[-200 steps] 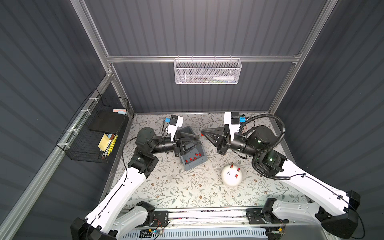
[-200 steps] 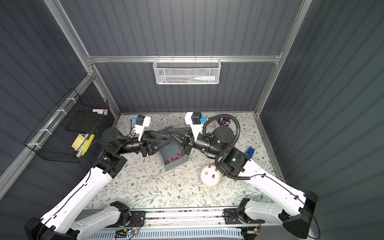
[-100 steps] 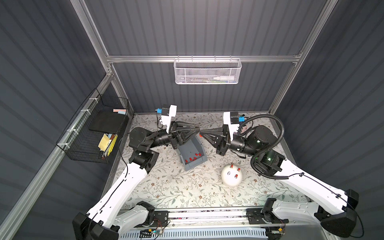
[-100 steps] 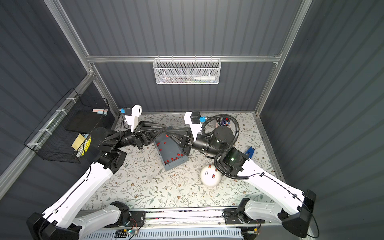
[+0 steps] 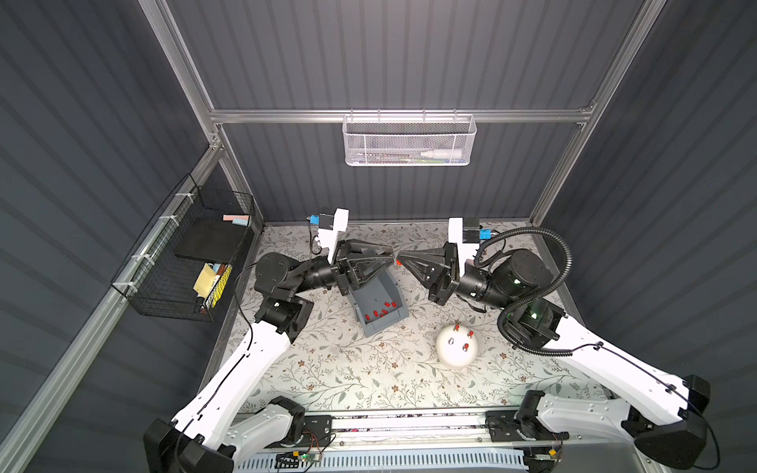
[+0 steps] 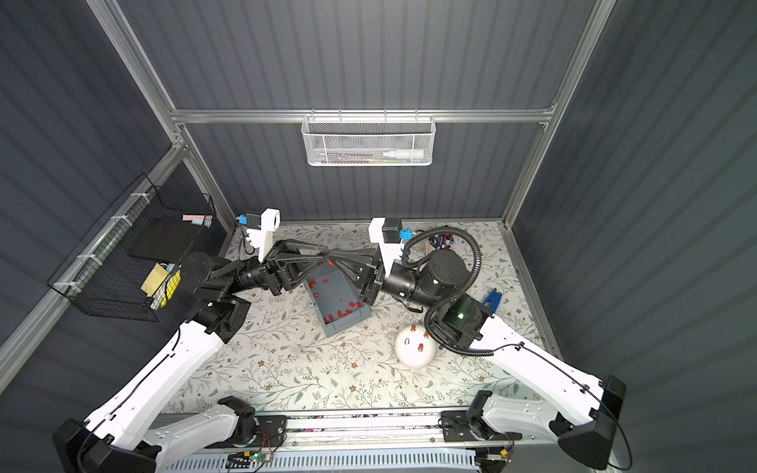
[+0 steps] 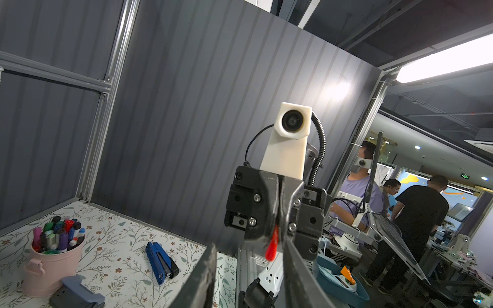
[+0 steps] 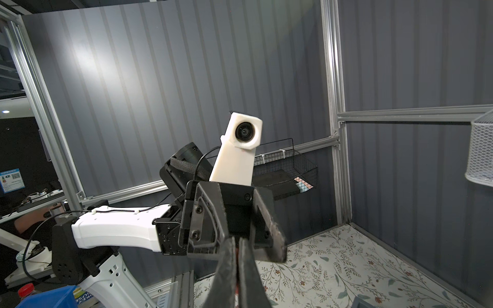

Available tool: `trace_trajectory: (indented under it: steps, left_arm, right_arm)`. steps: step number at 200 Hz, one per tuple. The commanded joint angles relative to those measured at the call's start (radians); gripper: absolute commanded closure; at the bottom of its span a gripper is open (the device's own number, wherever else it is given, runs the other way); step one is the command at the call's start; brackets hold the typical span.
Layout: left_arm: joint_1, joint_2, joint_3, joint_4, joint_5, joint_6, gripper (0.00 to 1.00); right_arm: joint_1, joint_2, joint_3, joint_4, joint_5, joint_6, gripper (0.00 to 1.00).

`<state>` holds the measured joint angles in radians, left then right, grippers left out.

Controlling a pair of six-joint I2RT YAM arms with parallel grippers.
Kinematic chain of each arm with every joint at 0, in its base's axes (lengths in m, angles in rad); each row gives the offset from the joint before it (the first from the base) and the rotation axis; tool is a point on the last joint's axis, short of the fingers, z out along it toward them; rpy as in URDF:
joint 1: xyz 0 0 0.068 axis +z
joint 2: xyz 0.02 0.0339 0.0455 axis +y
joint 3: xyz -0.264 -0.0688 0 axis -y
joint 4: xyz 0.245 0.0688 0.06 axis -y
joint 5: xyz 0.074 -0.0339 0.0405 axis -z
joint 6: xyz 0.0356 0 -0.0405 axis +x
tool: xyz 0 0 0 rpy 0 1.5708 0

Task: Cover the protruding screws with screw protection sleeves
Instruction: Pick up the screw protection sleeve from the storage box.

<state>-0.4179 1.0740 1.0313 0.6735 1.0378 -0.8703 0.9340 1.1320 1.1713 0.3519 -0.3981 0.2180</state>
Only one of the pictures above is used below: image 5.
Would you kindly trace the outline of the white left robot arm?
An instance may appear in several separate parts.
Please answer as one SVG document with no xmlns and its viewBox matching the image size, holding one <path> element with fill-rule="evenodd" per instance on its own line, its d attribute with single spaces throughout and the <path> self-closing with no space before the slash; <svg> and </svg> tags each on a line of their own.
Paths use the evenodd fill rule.
<svg viewBox="0 0 757 473">
<path fill-rule="evenodd" d="M 341 240 L 328 256 L 297 260 L 278 252 L 255 264 L 254 289 L 263 297 L 230 359 L 171 421 L 154 421 L 143 436 L 152 472 L 231 472 L 270 445 L 303 441 L 306 410 L 277 396 L 252 417 L 236 416 L 265 373 L 307 326 L 313 302 L 303 293 L 336 287 L 360 290 L 394 262 L 393 250 L 364 240 Z"/>
</svg>

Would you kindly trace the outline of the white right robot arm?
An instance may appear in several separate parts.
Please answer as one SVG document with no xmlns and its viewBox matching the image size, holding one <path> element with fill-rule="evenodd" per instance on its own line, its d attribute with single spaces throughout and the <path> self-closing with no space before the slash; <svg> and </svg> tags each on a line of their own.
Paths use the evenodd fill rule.
<svg viewBox="0 0 757 473">
<path fill-rule="evenodd" d="M 567 279 L 573 254 L 552 230 L 522 227 L 484 240 L 477 228 L 451 230 L 432 250 L 404 250 L 397 256 L 445 305 L 451 296 L 478 309 L 496 309 L 496 327 L 516 350 L 565 363 L 614 393 L 603 402 L 563 399 L 530 389 L 510 418 L 491 415 L 491 437 L 507 428 L 525 441 L 553 441 L 560 458 L 567 439 L 581 433 L 628 441 L 650 460 L 687 470 L 715 434 L 704 413 L 711 386 L 699 376 L 680 378 L 627 354 L 547 301 Z"/>
</svg>

